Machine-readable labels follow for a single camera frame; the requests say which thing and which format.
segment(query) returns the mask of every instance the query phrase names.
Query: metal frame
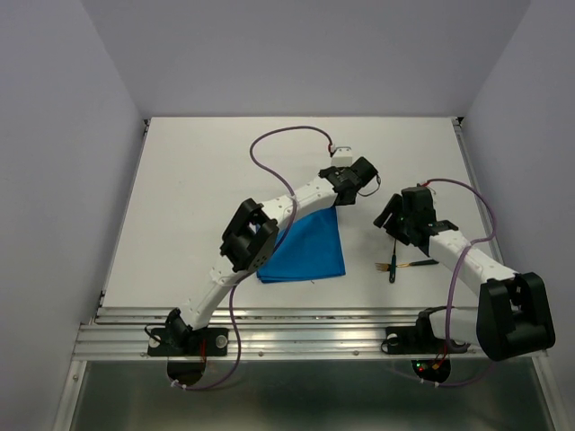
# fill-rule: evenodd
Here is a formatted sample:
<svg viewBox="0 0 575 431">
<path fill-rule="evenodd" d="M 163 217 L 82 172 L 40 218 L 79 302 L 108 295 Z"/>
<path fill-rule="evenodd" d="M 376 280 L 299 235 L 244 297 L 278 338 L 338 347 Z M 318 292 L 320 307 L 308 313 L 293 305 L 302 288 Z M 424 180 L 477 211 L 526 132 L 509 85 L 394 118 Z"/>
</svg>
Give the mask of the metal frame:
<svg viewBox="0 0 575 431">
<path fill-rule="evenodd" d="M 469 175 L 469 180 L 472 185 L 481 191 L 479 184 L 477 182 L 477 177 L 475 176 L 475 170 L 473 169 L 473 165 L 471 164 L 471 159 L 469 157 L 469 152 L 467 151 L 467 146 L 465 145 L 463 130 L 461 127 L 461 123 L 457 119 L 452 119 L 453 129 L 456 132 L 457 143 L 459 144 L 459 149 L 461 151 L 461 155 L 464 159 L 465 168 Z M 483 225 L 486 229 L 492 229 L 491 219 L 489 218 L 489 214 L 487 213 L 487 209 L 482 205 L 482 203 L 477 199 L 477 206 L 479 207 L 479 213 L 481 215 Z M 491 253 L 493 254 L 493 258 L 497 260 L 499 263 L 503 264 L 503 256 L 501 255 L 500 246 L 497 242 L 497 238 L 493 239 L 490 242 Z M 537 373 L 537 378 L 539 380 L 539 384 L 541 384 L 541 390 L 543 392 L 545 398 L 545 404 L 547 405 L 547 409 L 549 411 L 549 415 L 551 416 L 551 421 L 553 422 L 553 427 L 557 431 L 567 431 L 571 429 L 569 416 L 567 414 L 567 409 L 565 408 L 565 404 L 563 403 L 563 399 L 561 393 L 559 392 L 559 386 L 555 381 L 555 376 L 553 374 L 553 370 L 551 369 L 551 364 L 549 362 L 549 356 L 545 355 L 537 355 L 533 357 L 533 365 L 535 367 L 535 371 Z"/>
<path fill-rule="evenodd" d="M 60 398 L 60 404 L 57 409 L 56 419 L 54 420 L 54 431 L 64 431 L 70 429 L 74 419 L 75 407 L 82 390 L 82 381 L 87 363 L 85 361 L 72 360 L 68 369 L 66 383 Z"/>
<path fill-rule="evenodd" d="M 478 188 L 460 123 L 456 119 L 452 123 L 470 182 Z M 491 229 L 489 215 L 480 202 L 477 205 L 483 225 Z M 493 258 L 502 263 L 497 241 L 491 242 L 490 246 Z M 146 354 L 148 339 L 143 328 L 146 324 L 163 322 L 169 311 L 167 308 L 100 307 L 93 322 L 80 327 L 54 430 L 67 430 L 72 425 L 87 361 L 165 361 L 165 358 L 152 358 Z M 234 314 L 242 335 L 242 358 L 245 360 L 385 360 L 424 358 L 419 355 L 383 355 L 380 350 L 381 340 L 385 337 L 384 327 L 413 324 L 419 311 L 415 308 L 289 311 L 244 309 L 234 310 Z M 227 309 L 218 309 L 211 324 L 231 328 Z M 233 332 L 230 332 L 228 351 L 228 356 L 213 360 L 235 360 L 237 343 Z M 553 426 L 557 430 L 569 429 L 567 412 L 547 353 L 535 352 L 529 356 L 533 358 Z M 457 357 L 486 356 L 480 349 L 470 349 L 468 353 Z"/>
</svg>

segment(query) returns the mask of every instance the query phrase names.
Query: blue towel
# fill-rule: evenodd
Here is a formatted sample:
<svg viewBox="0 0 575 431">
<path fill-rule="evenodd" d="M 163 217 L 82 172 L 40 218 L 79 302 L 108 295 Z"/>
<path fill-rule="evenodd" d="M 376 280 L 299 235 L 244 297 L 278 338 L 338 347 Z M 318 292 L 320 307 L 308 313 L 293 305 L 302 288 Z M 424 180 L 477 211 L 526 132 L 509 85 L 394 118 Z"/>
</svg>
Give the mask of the blue towel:
<svg viewBox="0 0 575 431">
<path fill-rule="evenodd" d="M 258 271 L 262 283 L 317 280 L 345 275 L 335 207 L 297 221 L 286 240 Z"/>
</svg>

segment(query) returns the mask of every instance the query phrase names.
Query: black mounting bracket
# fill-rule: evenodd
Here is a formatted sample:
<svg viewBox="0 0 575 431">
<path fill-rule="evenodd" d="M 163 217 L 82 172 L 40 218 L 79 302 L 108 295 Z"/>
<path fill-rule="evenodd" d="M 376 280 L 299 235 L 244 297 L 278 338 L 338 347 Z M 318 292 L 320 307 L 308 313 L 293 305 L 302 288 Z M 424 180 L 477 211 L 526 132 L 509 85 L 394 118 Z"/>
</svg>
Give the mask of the black mounting bracket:
<svg viewBox="0 0 575 431">
<path fill-rule="evenodd" d="M 381 345 L 382 352 L 388 355 L 431 355 L 441 352 L 445 340 L 437 339 L 433 335 L 429 316 L 445 308 L 445 306 L 428 308 L 420 312 L 413 326 L 385 328 L 387 338 Z"/>
<path fill-rule="evenodd" d="M 180 317 L 178 308 L 168 314 L 164 327 L 152 328 L 150 333 L 149 356 L 227 356 L 229 329 L 193 330 Z"/>
</svg>

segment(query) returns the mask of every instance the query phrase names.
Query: cable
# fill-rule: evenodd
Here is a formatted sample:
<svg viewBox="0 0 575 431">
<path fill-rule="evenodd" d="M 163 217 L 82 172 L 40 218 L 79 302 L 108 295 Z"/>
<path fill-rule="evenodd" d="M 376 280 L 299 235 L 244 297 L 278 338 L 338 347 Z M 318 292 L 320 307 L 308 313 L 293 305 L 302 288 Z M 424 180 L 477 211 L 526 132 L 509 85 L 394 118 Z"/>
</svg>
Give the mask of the cable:
<svg viewBox="0 0 575 431">
<path fill-rule="evenodd" d="M 362 198 L 367 198 L 371 195 L 376 194 L 376 192 L 379 190 L 379 188 L 381 187 L 381 177 L 379 176 L 379 174 L 376 175 L 376 181 L 377 181 L 377 188 L 374 191 L 371 191 L 369 193 L 367 193 L 366 195 L 362 195 L 361 193 L 358 192 L 358 194 L 362 197 Z"/>
<path fill-rule="evenodd" d="M 296 220 L 296 211 L 297 211 L 297 203 L 296 203 L 296 197 L 295 197 L 295 191 L 294 189 L 291 187 L 291 185 L 288 183 L 288 181 L 282 177 L 279 173 L 277 173 L 276 171 L 272 170 L 270 167 L 266 166 L 263 163 L 260 163 L 256 158 L 255 155 L 253 155 L 253 148 L 262 140 L 265 139 L 268 136 L 272 136 L 272 135 L 276 135 L 277 133 L 283 133 L 283 132 L 288 132 L 291 130 L 304 130 L 304 129 L 308 129 L 308 130 L 313 130 L 316 131 L 318 133 L 321 133 L 322 135 L 324 135 L 325 137 L 327 137 L 328 140 L 328 152 L 330 153 L 330 155 L 332 155 L 332 147 L 333 147 L 333 142 L 332 142 L 332 137 L 328 135 L 327 132 L 321 130 L 320 128 L 315 128 L 314 126 L 292 126 L 289 128 L 277 128 L 275 130 L 271 130 L 268 133 L 264 133 L 263 135 L 261 135 L 260 137 L 256 138 L 252 144 L 250 145 L 250 158 L 252 159 L 252 162 L 255 163 L 256 166 L 258 166 L 259 168 L 263 169 L 264 171 L 270 173 L 271 175 L 273 175 L 274 177 L 276 177 L 279 181 L 281 181 L 281 183 L 286 187 L 287 191 L 289 192 L 289 196 L 292 199 L 292 211 L 291 211 L 291 216 L 289 217 L 289 219 L 287 220 L 287 226 L 286 229 L 284 230 L 284 233 L 281 235 L 281 237 L 279 238 L 279 240 L 276 242 L 276 245 L 273 249 L 272 255 L 273 253 L 276 252 L 276 250 L 279 248 L 279 246 L 283 243 L 283 241 L 286 239 L 286 237 L 288 236 L 289 231 L 291 230 L 292 225 L 294 224 L 294 221 Z M 234 334 L 235 334 L 235 339 L 237 342 L 237 357 L 234 361 L 234 365 L 232 366 L 232 368 L 230 369 L 230 371 L 227 372 L 226 375 L 224 375 L 221 379 L 219 379 L 217 382 L 211 383 L 207 386 L 201 386 L 201 387 L 195 387 L 195 386 L 186 386 L 183 384 L 180 384 L 177 381 L 174 381 L 172 378 L 170 378 L 170 376 L 168 376 L 168 380 L 170 381 L 172 386 L 175 386 L 177 388 L 183 389 L 185 391 L 205 391 L 205 390 L 209 390 L 209 389 L 213 389 L 216 386 L 219 386 L 220 384 L 222 384 L 223 382 L 225 382 L 227 379 L 229 379 L 232 374 L 235 372 L 235 370 L 237 369 L 238 365 L 240 364 L 240 360 L 242 358 L 242 340 L 240 339 L 240 330 L 237 327 L 237 323 L 235 321 L 235 316 L 234 316 L 234 295 L 235 295 L 235 289 L 237 289 L 237 287 L 240 285 L 240 283 L 242 283 L 247 277 L 249 277 L 251 275 L 251 273 L 246 274 L 244 277 L 240 278 L 237 283 L 235 284 L 234 287 L 232 287 L 232 290 L 230 292 L 229 295 L 229 303 L 228 303 L 228 310 L 230 312 L 230 320 L 232 321 L 232 327 L 234 328 Z"/>
<path fill-rule="evenodd" d="M 427 187 L 431 182 L 449 182 L 451 184 L 455 184 L 457 186 L 461 186 L 465 189 L 468 189 L 485 205 L 485 208 L 487 208 L 487 212 L 489 213 L 489 217 L 491 219 L 491 225 L 492 225 L 491 233 L 484 238 L 471 240 L 469 245 L 464 248 L 464 250 L 461 252 L 461 255 L 459 256 L 459 259 L 457 260 L 456 267 L 453 270 L 453 275 L 451 276 L 451 283 L 449 283 L 449 294 L 447 296 L 447 308 L 446 308 L 446 344 L 451 352 L 463 353 L 469 348 L 469 345 L 465 344 L 463 346 L 458 346 L 454 344 L 454 342 L 451 340 L 451 310 L 453 308 L 453 298 L 456 291 L 457 277 L 459 275 L 461 267 L 464 264 L 465 256 L 467 255 L 469 250 L 475 244 L 478 244 L 480 242 L 488 242 L 491 241 L 493 238 L 495 238 L 495 233 L 497 232 L 497 218 L 495 217 L 495 213 L 493 212 L 491 206 L 489 205 L 487 200 L 482 196 L 482 194 L 473 187 L 465 184 L 464 182 L 458 180 L 450 180 L 447 178 L 432 178 L 431 180 L 425 181 L 421 185 Z"/>
</svg>

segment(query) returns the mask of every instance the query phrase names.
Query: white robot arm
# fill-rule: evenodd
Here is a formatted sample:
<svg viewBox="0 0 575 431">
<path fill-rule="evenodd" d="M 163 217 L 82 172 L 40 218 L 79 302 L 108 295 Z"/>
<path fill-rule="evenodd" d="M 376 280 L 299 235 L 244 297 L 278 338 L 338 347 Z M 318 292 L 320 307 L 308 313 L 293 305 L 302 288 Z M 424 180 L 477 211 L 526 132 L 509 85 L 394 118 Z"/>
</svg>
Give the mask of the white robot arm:
<svg viewBox="0 0 575 431">
<path fill-rule="evenodd" d="M 165 345 L 176 346 L 190 356 L 197 353 L 202 340 L 211 346 L 222 335 L 221 329 L 208 328 L 214 310 L 234 286 L 267 262 L 279 232 L 315 211 L 355 204 L 358 192 L 378 175 L 364 157 L 352 163 L 348 147 L 336 148 L 331 156 L 331 166 L 295 190 L 293 197 L 283 195 L 260 204 L 247 199 L 239 206 L 222 235 L 220 256 L 202 287 L 202 299 L 199 303 L 184 302 L 169 313 L 164 330 L 153 330 L 162 340 L 168 338 Z M 226 353 L 222 348 L 214 351 L 216 355 Z M 166 356 L 158 349 L 150 353 Z"/>
<path fill-rule="evenodd" d="M 431 192 L 423 186 L 394 195 L 374 224 L 396 240 L 419 247 L 451 271 L 471 246 L 457 226 L 437 220 Z M 464 256 L 457 276 L 477 295 L 478 307 L 451 310 L 452 340 L 480 346 L 494 361 L 553 346 L 553 321 L 539 276 L 518 274 L 474 247 Z M 446 319 L 447 309 L 442 306 L 422 311 L 415 326 L 388 328 L 388 334 L 397 338 L 385 350 L 390 354 L 437 353 L 445 344 Z"/>
<path fill-rule="evenodd" d="M 203 286 L 203 299 L 199 303 L 186 301 L 168 315 L 162 330 L 163 339 L 170 340 L 166 344 L 176 346 L 182 355 L 194 356 L 200 341 L 208 341 L 209 351 L 218 335 L 227 334 L 226 329 L 208 327 L 214 310 L 234 286 L 266 263 L 279 232 L 315 211 L 355 204 L 358 192 L 377 175 L 365 158 L 351 162 L 348 148 L 336 149 L 332 166 L 297 189 L 293 197 L 284 195 L 260 204 L 245 200 L 222 235 L 220 256 Z M 394 195 L 374 224 L 384 227 L 398 241 L 419 247 L 452 271 L 462 251 L 470 245 L 454 224 L 437 220 L 431 193 L 422 186 Z M 471 248 L 458 277 L 478 296 L 478 308 L 451 310 L 452 340 L 479 345 L 493 360 L 554 344 L 544 283 L 536 274 L 518 274 Z M 446 319 L 445 306 L 429 308 L 420 313 L 415 326 L 388 328 L 388 334 L 395 334 L 397 339 L 387 343 L 387 352 L 437 353 L 446 343 Z M 226 349 L 215 348 L 211 352 L 211 356 L 222 356 Z"/>
<path fill-rule="evenodd" d="M 283 195 L 263 202 L 260 205 L 263 213 L 269 220 L 275 221 L 277 230 L 281 232 L 288 225 L 294 204 L 297 211 L 292 223 L 320 209 L 333 207 L 337 197 L 338 194 L 333 191 L 333 186 L 328 180 L 315 177 L 303 187 L 297 189 L 293 198 Z M 252 228 L 255 233 L 256 226 L 253 225 Z M 181 317 L 194 330 L 200 330 L 208 326 L 212 314 L 232 287 L 250 276 L 267 259 L 267 256 L 260 256 L 250 269 L 234 271 L 232 261 L 227 256 L 219 256 L 216 265 L 209 271 L 210 280 L 204 286 L 203 299 L 197 304 L 186 301 L 181 306 Z"/>
</svg>

